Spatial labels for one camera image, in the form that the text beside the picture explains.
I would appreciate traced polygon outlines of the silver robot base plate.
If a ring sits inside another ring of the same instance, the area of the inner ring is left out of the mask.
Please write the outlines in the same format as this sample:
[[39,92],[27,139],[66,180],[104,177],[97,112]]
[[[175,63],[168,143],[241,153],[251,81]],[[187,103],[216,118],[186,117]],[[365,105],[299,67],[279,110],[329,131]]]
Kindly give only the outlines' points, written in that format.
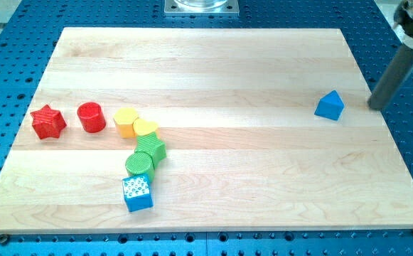
[[238,16],[238,0],[165,0],[166,16]]

